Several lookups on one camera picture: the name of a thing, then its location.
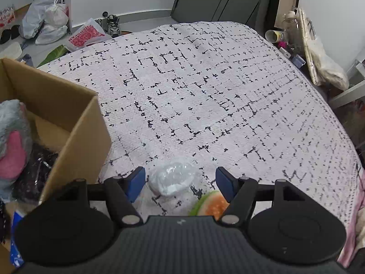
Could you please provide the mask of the paper cup tube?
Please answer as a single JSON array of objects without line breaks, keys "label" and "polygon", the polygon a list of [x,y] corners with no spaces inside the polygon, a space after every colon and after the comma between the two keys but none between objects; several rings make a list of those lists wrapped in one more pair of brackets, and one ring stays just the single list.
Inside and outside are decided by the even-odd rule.
[{"label": "paper cup tube", "polygon": [[265,32],[265,39],[271,43],[286,42],[287,38],[283,31],[268,30]]}]

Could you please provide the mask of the light blue plush toy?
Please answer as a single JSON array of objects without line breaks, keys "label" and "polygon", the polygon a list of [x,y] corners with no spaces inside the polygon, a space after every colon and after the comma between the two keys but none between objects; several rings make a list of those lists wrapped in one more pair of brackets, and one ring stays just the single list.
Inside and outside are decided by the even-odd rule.
[{"label": "light blue plush toy", "polygon": [[11,201],[12,187],[29,162],[32,137],[25,105],[1,103],[1,200]]}]

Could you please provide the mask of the black item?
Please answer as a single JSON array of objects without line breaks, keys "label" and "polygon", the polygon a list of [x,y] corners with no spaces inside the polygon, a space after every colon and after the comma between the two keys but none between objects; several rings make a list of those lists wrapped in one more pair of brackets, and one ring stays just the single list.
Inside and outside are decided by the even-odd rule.
[{"label": "black item", "polygon": [[38,203],[57,157],[58,153],[34,143],[29,162],[14,183],[14,199],[31,204]]}]

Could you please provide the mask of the grey door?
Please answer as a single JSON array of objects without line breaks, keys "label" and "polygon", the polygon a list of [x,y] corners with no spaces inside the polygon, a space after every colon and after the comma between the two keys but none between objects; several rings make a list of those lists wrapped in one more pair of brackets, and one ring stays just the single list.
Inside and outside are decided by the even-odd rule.
[{"label": "grey door", "polygon": [[175,0],[171,17],[179,23],[239,22],[263,34],[275,24],[279,0]]}]

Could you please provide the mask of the white desk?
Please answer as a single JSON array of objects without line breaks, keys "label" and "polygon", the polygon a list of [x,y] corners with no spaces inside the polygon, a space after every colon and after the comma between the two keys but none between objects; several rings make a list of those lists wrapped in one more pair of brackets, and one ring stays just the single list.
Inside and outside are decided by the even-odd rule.
[{"label": "white desk", "polygon": [[336,97],[331,98],[328,101],[329,106],[334,110],[359,98],[364,98],[364,86],[365,80],[363,79],[361,82],[350,87],[348,90],[345,90]]}]

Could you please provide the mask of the brown cardboard box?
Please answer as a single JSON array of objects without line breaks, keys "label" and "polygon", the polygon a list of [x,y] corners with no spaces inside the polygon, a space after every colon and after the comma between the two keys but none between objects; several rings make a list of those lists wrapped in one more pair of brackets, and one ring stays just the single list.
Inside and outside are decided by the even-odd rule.
[{"label": "brown cardboard box", "polygon": [[1,101],[19,100],[34,142],[58,157],[37,204],[75,179],[95,183],[111,147],[96,92],[1,59]]}]

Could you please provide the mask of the white plastic garbage bag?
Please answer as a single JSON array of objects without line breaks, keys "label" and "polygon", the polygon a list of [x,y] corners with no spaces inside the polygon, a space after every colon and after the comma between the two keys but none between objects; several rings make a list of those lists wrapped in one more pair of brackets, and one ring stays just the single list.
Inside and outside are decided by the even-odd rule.
[{"label": "white plastic garbage bag", "polygon": [[68,32],[68,6],[54,3],[45,11],[44,24],[35,40],[36,45],[48,45],[61,39]]}]

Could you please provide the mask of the white floor mat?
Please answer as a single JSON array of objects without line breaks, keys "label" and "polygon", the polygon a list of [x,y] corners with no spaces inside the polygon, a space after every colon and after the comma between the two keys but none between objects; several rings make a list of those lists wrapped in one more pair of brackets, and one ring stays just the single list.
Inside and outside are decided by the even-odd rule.
[{"label": "white floor mat", "polygon": [[18,42],[11,43],[7,48],[0,52],[0,58],[17,60],[22,55],[22,48]]}]

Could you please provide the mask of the red packaged bottle pack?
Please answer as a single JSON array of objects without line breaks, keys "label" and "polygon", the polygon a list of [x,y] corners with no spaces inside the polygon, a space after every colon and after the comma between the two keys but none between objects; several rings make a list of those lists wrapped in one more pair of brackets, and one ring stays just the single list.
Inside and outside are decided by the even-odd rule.
[{"label": "red packaged bottle pack", "polygon": [[0,10],[0,28],[11,24],[15,19],[14,6],[9,6]]}]

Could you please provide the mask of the cream tote bag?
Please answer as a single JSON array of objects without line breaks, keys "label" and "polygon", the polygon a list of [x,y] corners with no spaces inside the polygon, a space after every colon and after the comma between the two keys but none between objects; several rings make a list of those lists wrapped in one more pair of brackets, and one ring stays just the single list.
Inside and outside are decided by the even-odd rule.
[{"label": "cream tote bag", "polygon": [[297,9],[297,19],[312,83],[316,86],[329,83],[342,91],[347,90],[349,81],[346,72],[327,55],[320,37],[315,33],[312,21],[302,8]]}]

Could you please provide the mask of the orange watermelon slice toy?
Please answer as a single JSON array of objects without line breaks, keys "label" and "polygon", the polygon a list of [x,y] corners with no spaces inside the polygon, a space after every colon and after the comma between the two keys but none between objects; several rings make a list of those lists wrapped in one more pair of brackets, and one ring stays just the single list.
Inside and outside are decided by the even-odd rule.
[{"label": "orange watermelon slice toy", "polygon": [[193,206],[189,216],[213,216],[215,220],[219,220],[228,206],[229,203],[223,194],[214,190],[201,197]]}]

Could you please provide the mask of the red white plastic bag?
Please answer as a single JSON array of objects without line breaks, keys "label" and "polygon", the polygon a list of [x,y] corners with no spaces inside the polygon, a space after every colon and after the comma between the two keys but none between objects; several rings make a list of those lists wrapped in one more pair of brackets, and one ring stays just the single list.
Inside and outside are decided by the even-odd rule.
[{"label": "red white plastic bag", "polygon": [[70,51],[77,51],[86,46],[110,40],[111,36],[104,32],[102,27],[90,18],[65,42],[65,48]]}]

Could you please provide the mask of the black slippers pair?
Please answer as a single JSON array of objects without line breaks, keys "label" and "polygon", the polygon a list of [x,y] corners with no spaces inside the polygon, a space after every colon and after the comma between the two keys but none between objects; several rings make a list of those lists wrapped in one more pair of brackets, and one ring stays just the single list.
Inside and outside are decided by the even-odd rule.
[{"label": "black slippers pair", "polygon": [[13,25],[10,29],[3,30],[0,37],[0,45],[3,45],[9,40],[14,40],[15,38],[19,37],[19,27],[20,25]]}]

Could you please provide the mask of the white black patterned blanket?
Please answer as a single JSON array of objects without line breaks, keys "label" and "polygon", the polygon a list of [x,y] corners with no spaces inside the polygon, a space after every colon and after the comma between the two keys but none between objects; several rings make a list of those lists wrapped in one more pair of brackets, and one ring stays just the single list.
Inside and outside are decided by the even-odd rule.
[{"label": "white black patterned blanket", "polygon": [[349,227],[360,201],[354,145],[311,82],[234,22],[164,25],[88,46],[42,70],[97,92],[111,137],[100,179],[180,161],[192,186],[166,199],[144,187],[138,212],[183,215],[216,189],[215,170],[285,179]]}]

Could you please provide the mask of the grey plastic garbage bag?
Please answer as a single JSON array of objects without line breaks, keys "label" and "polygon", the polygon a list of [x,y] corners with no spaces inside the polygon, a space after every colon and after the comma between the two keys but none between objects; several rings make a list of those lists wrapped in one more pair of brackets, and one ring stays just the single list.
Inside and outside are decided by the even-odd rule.
[{"label": "grey plastic garbage bag", "polygon": [[20,23],[20,36],[32,39],[44,23],[46,10],[53,5],[55,0],[34,0]]}]

